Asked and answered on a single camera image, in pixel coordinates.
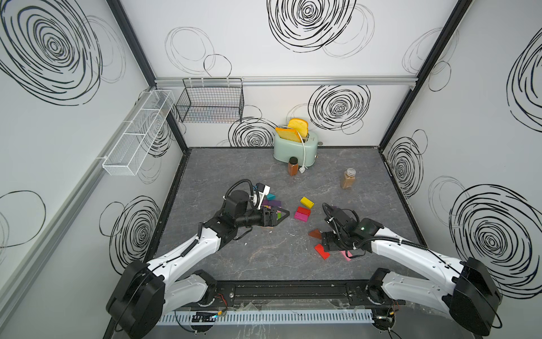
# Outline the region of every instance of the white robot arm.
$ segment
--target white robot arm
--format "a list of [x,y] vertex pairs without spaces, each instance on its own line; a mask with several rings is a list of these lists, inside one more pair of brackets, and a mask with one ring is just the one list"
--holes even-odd
[[[252,197],[240,190],[248,182]],[[203,258],[220,250],[231,240],[250,232],[252,226],[276,226],[289,212],[261,207],[269,187],[248,180],[232,186],[224,196],[222,208],[213,218],[200,223],[198,233],[172,251],[150,260],[131,263],[123,273],[107,311],[130,338],[141,338],[152,329],[162,314],[189,303],[210,304],[216,281],[203,271],[177,281]],[[322,245],[329,251],[363,249],[390,258],[427,279],[411,278],[379,268],[369,280],[367,298],[374,304],[401,299],[444,312],[473,333],[488,335],[496,315],[500,294],[486,267],[469,258],[467,262],[435,253],[427,247],[402,238],[371,219],[356,220],[336,207],[323,204],[325,221],[333,231],[322,233]],[[277,218],[277,211],[283,212]],[[240,227],[249,230],[237,236]]]

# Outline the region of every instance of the bread slice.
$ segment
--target bread slice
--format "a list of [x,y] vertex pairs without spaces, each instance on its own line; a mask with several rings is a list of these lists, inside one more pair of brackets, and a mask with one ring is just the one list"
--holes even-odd
[[300,143],[301,139],[299,138],[299,134],[294,129],[282,129],[279,127],[275,128],[276,133],[281,137],[282,139],[291,140]]
[[288,123],[288,127],[295,129],[301,134],[302,138],[306,138],[308,135],[308,122],[303,119],[293,118]]

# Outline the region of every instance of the yellow block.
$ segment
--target yellow block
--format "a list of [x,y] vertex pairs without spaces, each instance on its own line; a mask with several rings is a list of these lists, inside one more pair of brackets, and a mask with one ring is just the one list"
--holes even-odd
[[299,119],[299,118],[290,119],[290,122],[288,123],[288,127],[290,127],[291,129],[297,130],[299,134],[301,134],[302,138],[306,138],[308,135],[308,122],[303,119]]
[[301,142],[301,138],[299,137],[299,134],[296,132],[295,129],[281,129],[276,127],[275,131],[282,139],[295,141],[298,143]]
[[312,208],[314,206],[314,202],[310,201],[309,199],[303,197],[303,199],[301,199],[301,203],[303,205],[305,205],[307,208]]

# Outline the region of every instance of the spice jar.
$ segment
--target spice jar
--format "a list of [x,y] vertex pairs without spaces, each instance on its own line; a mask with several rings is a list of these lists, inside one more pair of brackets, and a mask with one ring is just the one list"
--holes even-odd
[[340,180],[340,187],[342,189],[352,188],[354,181],[356,181],[356,170],[353,168],[348,168]]
[[296,157],[291,157],[288,162],[288,174],[290,174],[290,176],[296,175],[298,173],[298,168],[298,159]]

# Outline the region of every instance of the black wire basket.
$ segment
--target black wire basket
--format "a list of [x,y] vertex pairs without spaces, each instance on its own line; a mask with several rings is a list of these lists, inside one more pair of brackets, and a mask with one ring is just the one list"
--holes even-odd
[[177,101],[183,123],[234,123],[243,117],[242,79],[183,79]]

